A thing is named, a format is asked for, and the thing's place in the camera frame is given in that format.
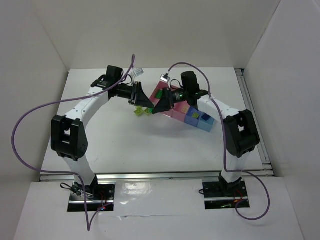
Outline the green sloped lego piece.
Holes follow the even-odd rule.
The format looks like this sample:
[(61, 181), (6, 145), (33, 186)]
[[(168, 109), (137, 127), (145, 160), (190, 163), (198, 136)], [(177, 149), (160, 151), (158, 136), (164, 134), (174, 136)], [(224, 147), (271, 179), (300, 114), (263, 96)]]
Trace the green sloped lego piece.
[(155, 98), (156, 99), (161, 99), (163, 95), (163, 91), (162, 90), (158, 90), (157, 93), (155, 94)]

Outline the dark blue lego brick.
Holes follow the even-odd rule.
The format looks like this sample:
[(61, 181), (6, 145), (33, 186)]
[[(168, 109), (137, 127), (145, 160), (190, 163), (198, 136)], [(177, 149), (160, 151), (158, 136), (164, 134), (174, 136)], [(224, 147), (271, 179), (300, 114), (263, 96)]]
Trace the dark blue lego brick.
[(210, 118), (211, 117), (208, 114), (204, 113), (204, 112), (201, 115), (201, 120), (203, 120), (203, 121), (208, 121)]

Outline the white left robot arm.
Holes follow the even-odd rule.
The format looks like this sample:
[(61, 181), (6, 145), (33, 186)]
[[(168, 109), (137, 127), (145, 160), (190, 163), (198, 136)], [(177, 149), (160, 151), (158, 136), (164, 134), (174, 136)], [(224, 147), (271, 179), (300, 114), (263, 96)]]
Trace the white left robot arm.
[(109, 65), (106, 73), (91, 84), (86, 99), (65, 115), (52, 118), (50, 146), (76, 174), (73, 190), (78, 196), (84, 192), (95, 196), (98, 192), (97, 175), (86, 157), (89, 121), (113, 97), (127, 99), (130, 105), (152, 108), (154, 105), (144, 93), (141, 82), (135, 80), (143, 73), (142, 68), (135, 68), (124, 74), (122, 68)]

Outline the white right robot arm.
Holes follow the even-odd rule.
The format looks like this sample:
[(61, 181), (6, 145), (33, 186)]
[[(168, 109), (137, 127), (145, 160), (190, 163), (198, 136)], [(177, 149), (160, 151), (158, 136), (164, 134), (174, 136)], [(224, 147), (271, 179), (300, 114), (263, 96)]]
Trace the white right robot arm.
[(187, 102), (197, 111), (221, 123), (223, 137), (223, 170), (219, 174), (221, 188), (230, 190), (240, 184), (242, 171), (249, 154), (260, 143), (257, 126), (250, 110), (238, 110), (210, 96), (200, 89), (193, 71), (181, 74), (182, 87), (162, 90), (153, 114), (173, 110), (180, 102)]

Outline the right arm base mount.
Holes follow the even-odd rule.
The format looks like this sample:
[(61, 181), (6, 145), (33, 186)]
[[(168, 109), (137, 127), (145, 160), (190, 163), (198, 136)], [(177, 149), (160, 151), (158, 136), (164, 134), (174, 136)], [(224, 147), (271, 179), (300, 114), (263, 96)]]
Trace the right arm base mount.
[(204, 197), (204, 207), (206, 210), (250, 208), (246, 184), (241, 181), (239, 186), (223, 192), (218, 181), (203, 182), (202, 189), (198, 191)]

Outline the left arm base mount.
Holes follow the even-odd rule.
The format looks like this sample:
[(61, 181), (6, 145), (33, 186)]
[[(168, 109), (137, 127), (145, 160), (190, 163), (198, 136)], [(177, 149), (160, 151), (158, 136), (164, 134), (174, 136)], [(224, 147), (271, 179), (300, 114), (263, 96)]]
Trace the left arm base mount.
[(95, 192), (86, 190), (83, 192), (81, 186), (73, 183), (69, 185), (67, 183), (61, 183), (60, 187), (64, 190), (69, 190), (69, 201), (67, 211), (70, 213), (84, 212), (85, 202), (84, 196), (86, 193), (87, 211), (96, 212), (100, 209), (101, 212), (113, 212), (114, 200), (115, 200), (115, 183), (98, 184)]

